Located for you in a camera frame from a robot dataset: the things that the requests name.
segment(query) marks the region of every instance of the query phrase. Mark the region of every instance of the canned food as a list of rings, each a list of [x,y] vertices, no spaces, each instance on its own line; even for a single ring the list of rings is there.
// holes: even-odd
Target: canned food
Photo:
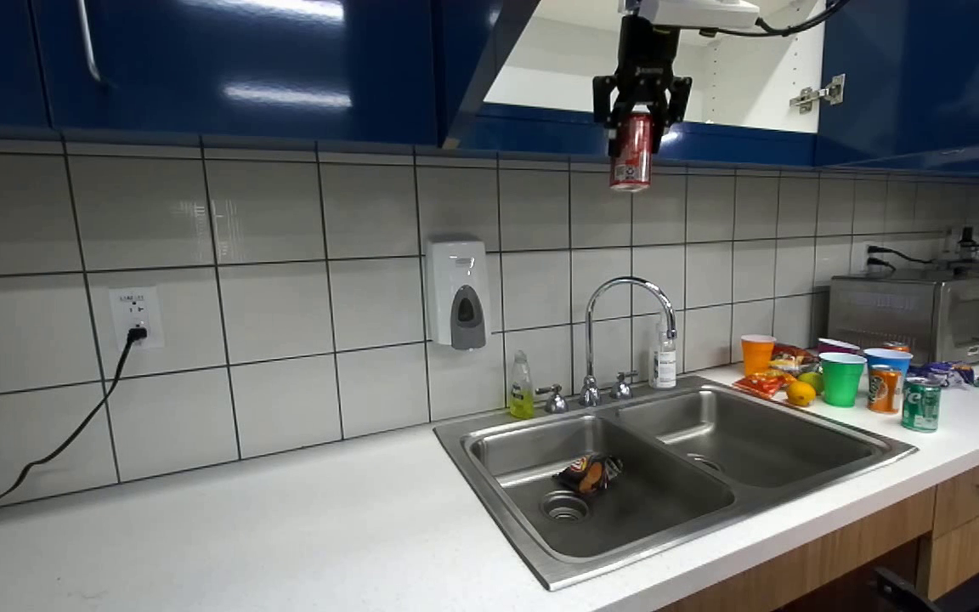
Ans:
[[[941,388],[928,377],[903,380],[900,427],[934,432],[940,427]]]
[[[619,126],[619,157],[612,159],[612,186],[643,192],[649,190],[653,169],[653,115],[633,107],[628,123]]]
[[[894,367],[871,367],[871,410],[899,410],[900,373]]]

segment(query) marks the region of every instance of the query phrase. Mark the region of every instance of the sink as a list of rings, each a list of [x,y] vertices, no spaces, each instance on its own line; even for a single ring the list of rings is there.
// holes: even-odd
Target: sink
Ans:
[[[534,420],[471,417],[435,427],[497,526],[548,588],[677,547],[816,492],[913,446],[683,377],[672,392]],[[596,499],[556,475],[586,455],[621,457]]]
[[[732,505],[732,485],[601,415],[536,420],[471,438],[507,505],[564,556],[596,556]],[[582,455],[621,457],[621,478],[596,504],[560,492],[556,475]]]

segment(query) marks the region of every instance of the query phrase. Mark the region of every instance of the bottle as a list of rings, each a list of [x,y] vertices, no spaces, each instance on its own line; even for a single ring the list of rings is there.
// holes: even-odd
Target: bottle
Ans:
[[[681,347],[672,332],[661,332],[661,347],[653,347],[653,388],[681,385]]]
[[[532,385],[532,363],[527,363],[523,350],[513,361],[513,385],[510,385],[510,397],[507,397],[503,410],[510,417],[518,417],[518,420],[536,415],[536,397],[534,397],[534,385]]]

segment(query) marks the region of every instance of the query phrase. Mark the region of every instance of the power outlet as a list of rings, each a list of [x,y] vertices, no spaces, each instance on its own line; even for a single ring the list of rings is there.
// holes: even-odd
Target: power outlet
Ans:
[[[165,347],[165,321],[156,290],[116,290],[113,295],[113,332],[126,339],[134,327],[148,327],[144,347]]]

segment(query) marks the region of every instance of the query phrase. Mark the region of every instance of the white countertop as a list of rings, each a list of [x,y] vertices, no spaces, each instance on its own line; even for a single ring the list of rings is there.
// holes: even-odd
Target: white countertop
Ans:
[[[0,612],[661,608],[979,465],[979,392],[894,465],[545,592],[433,427],[0,511]]]

